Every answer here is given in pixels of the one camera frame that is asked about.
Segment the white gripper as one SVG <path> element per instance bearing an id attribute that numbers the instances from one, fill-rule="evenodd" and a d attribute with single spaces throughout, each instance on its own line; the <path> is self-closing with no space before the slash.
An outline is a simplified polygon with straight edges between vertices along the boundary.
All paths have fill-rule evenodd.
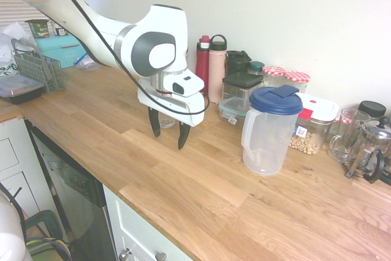
<path id="1" fill-rule="evenodd" d="M 200 124 L 204 119 L 205 101 L 203 95 L 200 92 L 191 95 L 190 97 L 183 97 L 177 94 L 161 95 L 156 89 L 152 88 L 148 78 L 141 78 L 139 84 L 152 99 L 170 109 L 169 111 L 162 106 L 157 105 L 149 99 L 140 88 L 137 89 L 139 101 L 142 104 L 149 106 L 148 116 L 155 137 L 158 137 L 161 134 L 159 112 L 181 121 L 179 124 L 180 135 L 178 138 L 178 149 L 181 150 L 186 143 L 191 127 Z"/>

